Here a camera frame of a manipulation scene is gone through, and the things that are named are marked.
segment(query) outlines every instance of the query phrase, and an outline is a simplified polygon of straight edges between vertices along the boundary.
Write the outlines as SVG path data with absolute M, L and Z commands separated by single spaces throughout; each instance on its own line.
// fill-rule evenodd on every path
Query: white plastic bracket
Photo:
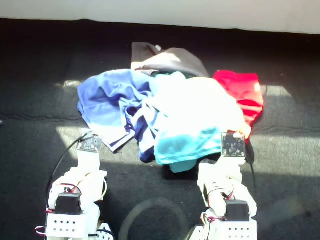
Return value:
M 99 229 L 104 229 L 111 232 L 111 228 L 108 223 L 101 223 Z M 114 237 L 107 232 L 98 231 L 97 234 L 98 236 L 96 237 L 96 240 L 115 240 Z
M 46 236 L 55 238 L 88 239 L 86 215 L 50 213 L 47 216 Z
M 215 221 L 211 223 L 209 239 L 257 240 L 257 221 Z

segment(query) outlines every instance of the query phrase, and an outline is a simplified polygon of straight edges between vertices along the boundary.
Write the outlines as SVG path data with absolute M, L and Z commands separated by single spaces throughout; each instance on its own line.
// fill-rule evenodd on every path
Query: brown cloth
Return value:
M 152 75 L 155 72 L 181 72 L 192 77 L 209 78 L 199 58 L 183 48 L 162 50 L 146 42 L 132 43 L 131 69 Z

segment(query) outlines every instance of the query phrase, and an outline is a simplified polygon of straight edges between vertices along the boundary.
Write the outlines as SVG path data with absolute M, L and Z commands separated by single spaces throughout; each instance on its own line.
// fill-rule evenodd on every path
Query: circular mark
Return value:
M 146 201 L 139 203 L 131 212 L 126 216 L 119 232 L 119 240 L 127 240 L 129 229 L 134 223 L 135 219 L 145 210 L 152 208 L 153 206 L 161 206 L 172 210 L 172 212 L 177 215 L 178 221 L 180 223 L 180 237 L 179 239 L 184 239 L 185 234 L 188 232 L 187 218 L 181 208 L 176 205 L 173 201 L 166 198 L 151 198 Z

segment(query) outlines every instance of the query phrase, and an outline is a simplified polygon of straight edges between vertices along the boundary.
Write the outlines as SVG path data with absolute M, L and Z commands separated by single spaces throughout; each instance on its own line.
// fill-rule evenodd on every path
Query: black carpet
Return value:
M 320 238 L 320 36 L 80 21 L 0 20 L 1 239 L 41 239 L 45 188 L 55 163 L 85 127 L 76 87 L 130 67 L 131 43 L 185 48 L 210 74 L 257 73 L 265 109 L 255 150 L 260 240 Z M 57 177 L 77 164 L 72 149 Z M 132 240 L 174 240 L 199 223 L 204 203 L 196 169 L 172 175 L 138 158 L 135 140 L 101 149 L 108 193 L 101 218 L 118 235 L 137 205 L 151 208 L 130 226 Z M 248 165 L 244 184 L 253 191 Z

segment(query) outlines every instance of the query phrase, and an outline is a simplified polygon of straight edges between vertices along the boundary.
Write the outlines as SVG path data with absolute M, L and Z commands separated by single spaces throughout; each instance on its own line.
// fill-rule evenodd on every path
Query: clothing pile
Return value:
M 78 110 L 111 151 L 135 138 L 139 157 L 179 173 L 221 151 L 221 132 L 248 140 L 264 101 L 258 76 L 219 70 L 213 78 L 182 48 L 132 43 L 131 69 L 90 77 Z

